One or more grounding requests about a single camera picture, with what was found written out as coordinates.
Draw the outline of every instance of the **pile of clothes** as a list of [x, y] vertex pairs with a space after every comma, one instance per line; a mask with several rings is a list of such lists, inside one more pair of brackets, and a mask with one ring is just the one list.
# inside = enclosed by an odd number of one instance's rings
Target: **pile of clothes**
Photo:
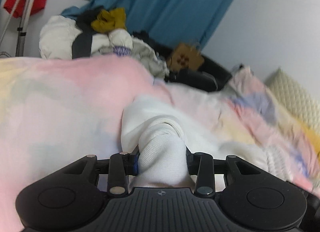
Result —
[[53, 16], [40, 32], [39, 50], [44, 59], [71, 60], [115, 53], [131, 56], [154, 76], [169, 74], [166, 62], [125, 27], [124, 8], [106, 11], [103, 7], [85, 11], [77, 20]]
[[311, 140], [250, 68], [229, 81], [232, 96], [165, 84], [115, 54], [0, 60], [0, 74], [0, 232], [23, 230], [15, 200], [29, 184], [84, 155], [107, 159], [137, 144], [133, 186], [192, 187], [187, 146], [215, 159], [237, 155], [320, 197]]

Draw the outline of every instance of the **pastel blanket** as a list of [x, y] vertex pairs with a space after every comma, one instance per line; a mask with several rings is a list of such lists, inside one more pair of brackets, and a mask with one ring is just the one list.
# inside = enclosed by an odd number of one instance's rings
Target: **pastel blanket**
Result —
[[276, 100], [250, 68], [240, 70], [229, 82], [239, 97], [229, 101], [258, 146], [278, 146], [286, 157], [290, 180], [320, 195], [317, 154], [300, 123]]
[[[232, 81], [239, 93], [252, 93], [252, 85], [241, 81], [240, 75]], [[23, 229], [15, 211], [15, 199], [24, 187], [84, 155], [107, 159], [120, 152], [123, 110], [143, 94], [182, 111], [219, 141], [237, 141], [252, 148], [272, 144], [285, 149], [290, 152], [286, 167], [295, 173], [288, 179], [302, 185], [311, 182], [308, 189], [315, 190], [319, 166], [303, 140], [303, 133], [290, 129], [292, 119], [285, 111], [277, 109], [274, 116], [265, 120], [262, 111], [252, 105], [240, 106], [223, 92], [206, 93], [154, 79], [130, 57], [108, 55], [72, 61], [3, 59], [0, 232]], [[257, 131], [250, 119], [259, 122], [261, 130]], [[263, 130], [270, 132], [263, 135]], [[299, 163], [299, 168], [290, 165], [291, 159]]]

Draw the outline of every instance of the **clothing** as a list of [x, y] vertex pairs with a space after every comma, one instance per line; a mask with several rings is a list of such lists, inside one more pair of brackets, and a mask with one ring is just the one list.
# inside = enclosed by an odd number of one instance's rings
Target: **clothing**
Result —
[[156, 53], [159, 53], [161, 56], [164, 57], [164, 60], [169, 57], [173, 51], [172, 48], [169, 48], [165, 45], [162, 45], [156, 42], [154, 39], [149, 37], [149, 34], [142, 30], [140, 32], [133, 32], [132, 36], [142, 40], [144, 43], [148, 44]]
[[101, 10], [96, 20], [91, 22], [91, 27], [99, 33], [109, 33], [114, 29], [127, 29], [125, 27], [125, 11], [124, 8], [116, 8], [110, 12]]
[[242, 107], [251, 107], [271, 125], [276, 123], [276, 109], [272, 99], [266, 93], [255, 92], [246, 96], [238, 97], [233, 101]]
[[131, 49], [128, 49], [126, 47], [122, 46], [115, 46], [113, 47], [113, 53], [117, 54], [118, 56], [130, 56], [131, 55]]
[[[43, 59], [72, 59], [72, 44], [82, 31], [76, 21], [61, 15], [52, 16], [40, 32], [39, 50]], [[107, 35], [97, 33], [92, 37], [91, 52], [110, 46]]]
[[[11, 12], [13, 6], [14, 6], [14, 3], [15, 3], [16, 0], [6, 0], [5, 4], [4, 4], [4, 9], [7, 10], [8, 13]], [[31, 13], [30, 15], [33, 15], [39, 11], [41, 11], [42, 9], [45, 8], [45, 4], [46, 4], [47, 0], [34, 0], [33, 2], [33, 6], [31, 8]], [[13, 13], [13, 17], [14, 18], [18, 18], [18, 17], [22, 17], [22, 13], [23, 13], [23, 8], [24, 8], [24, 5], [26, 3], [26, 0], [20, 0], [19, 3], [18, 3], [18, 6], [15, 10], [15, 12]]]
[[102, 7], [97, 7], [93, 10], [87, 10], [78, 16], [76, 25], [82, 31], [72, 43], [72, 58], [90, 57], [92, 36], [96, 33], [91, 28], [91, 22], [95, 20]]
[[237, 155], [279, 178], [289, 179], [281, 149], [220, 142], [186, 114], [145, 95], [126, 107], [122, 116], [122, 150], [130, 153], [137, 144], [139, 175], [133, 179], [132, 187], [193, 186], [188, 175], [186, 147], [191, 153], [207, 153], [214, 159]]
[[126, 48], [132, 47], [131, 49], [131, 56], [138, 60], [142, 65], [153, 75], [154, 77], [164, 78], [168, 73], [169, 70], [167, 68], [167, 64], [165, 61], [161, 61], [157, 58], [155, 51], [151, 49], [151, 47], [144, 43], [142, 40], [131, 37], [131, 41], [128, 38], [128, 32], [125, 30], [114, 30], [109, 33], [110, 39], [110, 46], [104, 46], [99, 49], [98, 52], [92, 54], [92, 56], [97, 56], [101, 54], [111, 54], [117, 53], [118, 48], [114, 49], [115, 46], [121, 44]]
[[124, 29], [115, 29], [108, 34], [112, 46], [126, 47], [133, 49], [132, 37]]
[[300, 121], [299, 119], [297, 119], [297, 122], [300, 124], [306, 138], [313, 145], [315, 153], [318, 157], [318, 161], [320, 161], [320, 135], [318, 135], [313, 129], [310, 129], [304, 122]]

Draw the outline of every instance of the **white wall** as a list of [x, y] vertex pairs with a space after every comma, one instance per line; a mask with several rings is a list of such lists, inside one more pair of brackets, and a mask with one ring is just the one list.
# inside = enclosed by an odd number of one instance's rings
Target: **white wall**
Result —
[[[2, 32], [7, 19], [8, 12], [3, 8], [6, 0], [2, 0], [0, 8], [0, 31]], [[26, 42], [24, 46], [24, 56], [27, 57], [40, 57], [39, 53], [39, 34], [41, 28], [47, 23], [49, 18], [53, 15], [60, 14], [64, 9], [70, 6], [81, 7], [88, 3], [89, 0], [47, 0], [44, 10], [30, 17]], [[0, 46], [0, 51], [6, 51], [14, 56], [17, 44], [17, 28], [20, 23], [20, 18], [12, 18], [9, 28], [6, 32], [4, 40]]]
[[320, 99], [320, 0], [233, 0], [203, 53], [263, 81], [282, 67]]

